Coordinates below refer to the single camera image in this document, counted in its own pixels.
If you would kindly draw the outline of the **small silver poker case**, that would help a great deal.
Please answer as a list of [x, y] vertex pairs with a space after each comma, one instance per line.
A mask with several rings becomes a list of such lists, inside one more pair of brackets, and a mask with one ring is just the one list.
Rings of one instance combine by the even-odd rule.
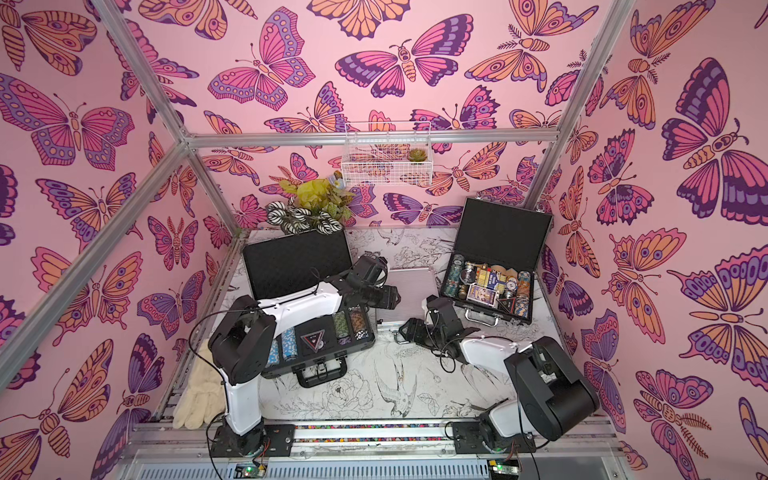
[[430, 267], [394, 268], [386, 284], [397, 288], [401, 301], [394, 310], [374, 310], [379, 334], [396, 332], [410, 318], [424, 319], [426, 299], [438, 293], [437, 277]]

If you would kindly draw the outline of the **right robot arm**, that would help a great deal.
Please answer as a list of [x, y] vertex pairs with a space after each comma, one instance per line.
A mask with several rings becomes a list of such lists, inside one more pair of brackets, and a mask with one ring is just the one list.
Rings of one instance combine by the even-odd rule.
[[522, 342], [487, 335], [478, 327], [464, 326], [453, 303], [444, 297], [427, 297], [424, 311], [424, 319], [410, 318], [398, 328], [402, 340], [439, 359], [511, 380], [516, 397], [477, 417], [479, 435], [488, 449], [520, 445], [534, 450], [530, 436], [554, 442], [598, 410], [596, 390], [554, 338]]

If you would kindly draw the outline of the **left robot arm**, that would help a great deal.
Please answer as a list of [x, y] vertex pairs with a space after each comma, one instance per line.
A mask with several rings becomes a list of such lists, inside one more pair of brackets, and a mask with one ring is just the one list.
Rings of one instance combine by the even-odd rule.
[[393, 310], [400, 302], [387, 284], [389, 266], [381, 256], [355, 264], [316, 285], [282, 297], [238, 298], [208, 343], [225, 388], [225, 422], [238, 437], [263, 428], [259, 379], [293, 373], [304, 388], [346, 374], [346, 358], [375, 341], [368, 312]]

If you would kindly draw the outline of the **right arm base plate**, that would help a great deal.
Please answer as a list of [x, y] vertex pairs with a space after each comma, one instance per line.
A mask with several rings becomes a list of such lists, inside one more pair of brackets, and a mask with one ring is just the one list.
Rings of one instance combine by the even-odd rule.
[[537, 450], [532, 434], [502, 437], [492, 432], [490, 424], [479, 420], [448, 422], [445, 433], [453, 441], [457, 454], [515, 454]]

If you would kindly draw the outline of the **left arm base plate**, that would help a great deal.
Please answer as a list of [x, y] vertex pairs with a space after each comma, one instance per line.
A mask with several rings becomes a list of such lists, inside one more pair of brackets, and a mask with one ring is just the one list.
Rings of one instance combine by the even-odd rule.
[[238, 435], [224, 423], [216, 430], [211, 453], [213, 458], [289, 457], [294, 443], [293, 424], [257, 425], [251, 432]]

